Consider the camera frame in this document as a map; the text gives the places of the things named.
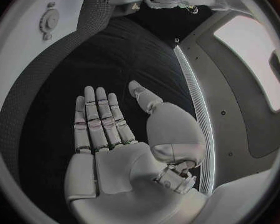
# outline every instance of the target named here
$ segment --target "dark floor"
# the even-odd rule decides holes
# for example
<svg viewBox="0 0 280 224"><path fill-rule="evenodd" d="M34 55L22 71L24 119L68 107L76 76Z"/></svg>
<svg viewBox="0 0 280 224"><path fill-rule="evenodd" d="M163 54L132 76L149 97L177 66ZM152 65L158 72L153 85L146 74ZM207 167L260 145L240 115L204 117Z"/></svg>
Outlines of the dark floor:
<svg viewBox="0 0 280 224"><path fill-rule="evenodd" d="M141 23L141 16L134 16L133 20ZM169 36L157 35L170 41ZM126 18L113 19L106 30L70 54L35 98L22 131L20 180L32 201L57 221L76 222L65 204L63 184L67 164L74 154L75 99L83 94L86 85L102 86L107 92L115 92L136 139L147 142L147 114L127 90L128 82L133 79L195 116L172 49Z"/></svg>

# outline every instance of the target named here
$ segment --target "white panel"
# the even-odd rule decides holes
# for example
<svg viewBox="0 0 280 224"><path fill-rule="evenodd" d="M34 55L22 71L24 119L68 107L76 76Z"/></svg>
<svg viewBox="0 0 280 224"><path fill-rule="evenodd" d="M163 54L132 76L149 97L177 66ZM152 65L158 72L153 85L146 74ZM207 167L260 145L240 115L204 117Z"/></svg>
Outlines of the white panel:
<svg viewBox="0 0 280 224"><path fill-rule="evenodd" d="M60 19L52 39L43 40L39 21L55 2ZM83 0L17 0L0 23L0 111L23 70L50 45L76 31Z"/></svg>
<svg viewBox="0 0 280 224"><path fill-rule="evenodd" d="M259 82L270 108L280 110L280 83L269 65L275 49L266 30L257 21L237 16L215 33L247 65Z"/></svg>

